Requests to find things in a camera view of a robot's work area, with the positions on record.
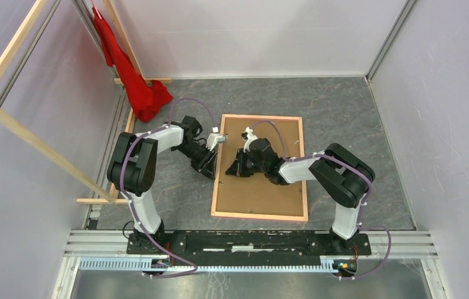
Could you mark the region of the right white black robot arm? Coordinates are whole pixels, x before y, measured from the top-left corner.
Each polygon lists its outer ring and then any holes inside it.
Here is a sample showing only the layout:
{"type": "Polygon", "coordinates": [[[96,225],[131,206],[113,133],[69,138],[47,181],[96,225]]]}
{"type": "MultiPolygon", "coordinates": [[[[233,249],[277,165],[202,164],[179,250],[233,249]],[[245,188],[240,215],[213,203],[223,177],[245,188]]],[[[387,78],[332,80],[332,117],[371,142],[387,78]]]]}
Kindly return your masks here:
{"type": "Polygon", "coordinates": [[[225,173],[238,178],[262,173],[271,183],[282,186],[317,181],[336,203],[329,244],[337,254],[346,254],[354,247],[359,235],[360,205],[370,195],[376,176],[366,163],[338,143],[310,156],[282,158],[266,138],[246,141],[225,173]]]}

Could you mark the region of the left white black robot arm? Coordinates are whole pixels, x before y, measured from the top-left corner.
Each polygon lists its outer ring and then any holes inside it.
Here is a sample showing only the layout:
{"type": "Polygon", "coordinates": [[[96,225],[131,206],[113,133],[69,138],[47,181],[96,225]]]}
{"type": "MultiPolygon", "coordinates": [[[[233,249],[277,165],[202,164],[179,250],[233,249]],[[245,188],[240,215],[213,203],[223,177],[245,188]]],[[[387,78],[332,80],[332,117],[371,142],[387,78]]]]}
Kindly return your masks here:
{"type": "Polygon", "coordinates": [[[121,133],[118,136],[107,179],[123,195],[133,217],[134,229],[126,236],[128,252],[158,254],[166,246],[164,224],[151,192],[158,155],[178,151],[189,159],[197,173],[214,180],[217,161],[217,129],[207,139],[200,138],[203,128],[192,116],[181,122],[165,123],[145,133],[121,133]]]}

